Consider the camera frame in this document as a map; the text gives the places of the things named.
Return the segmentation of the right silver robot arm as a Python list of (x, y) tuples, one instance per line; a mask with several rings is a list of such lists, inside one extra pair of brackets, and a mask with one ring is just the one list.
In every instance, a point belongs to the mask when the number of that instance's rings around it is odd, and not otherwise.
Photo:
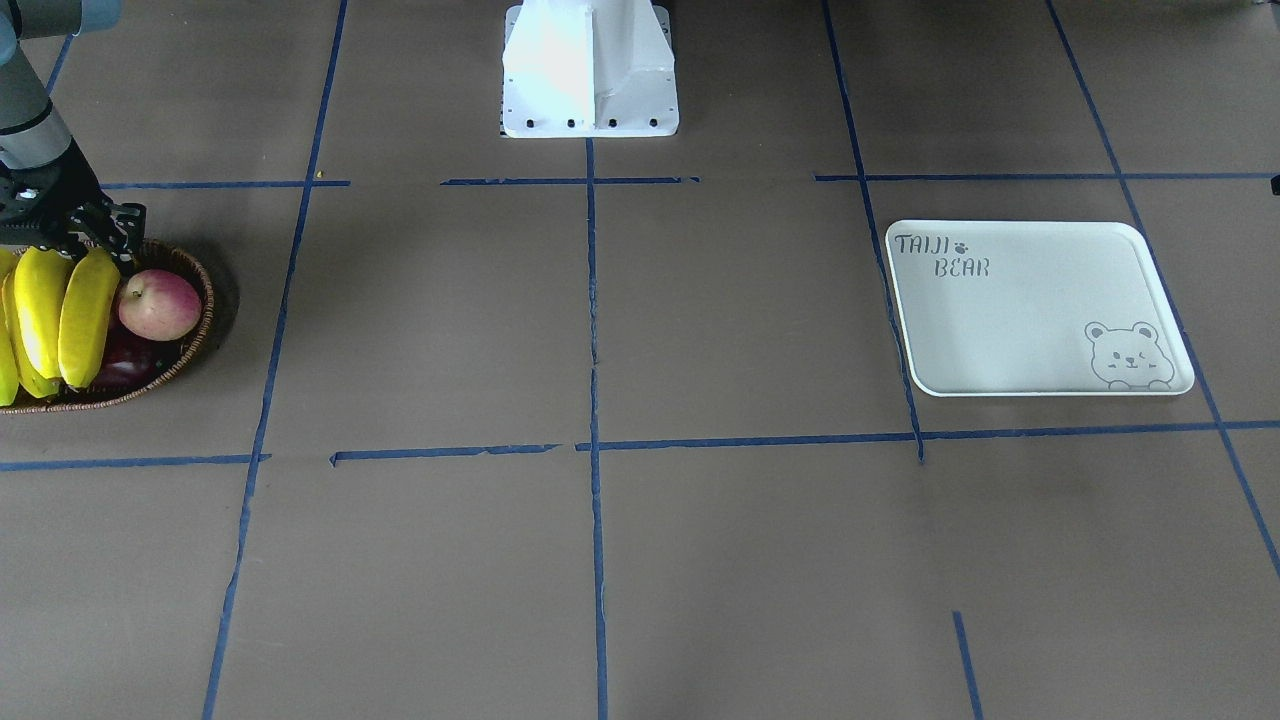
[(56, 110), (20, 41), (110, 29), (119, 1), (1, 4), (1, 225), (5, 245), (52, 250), (73, 261), (87, 245), (105, 249), (132, 273), (142, 249), (146, 209), (115, 204)]

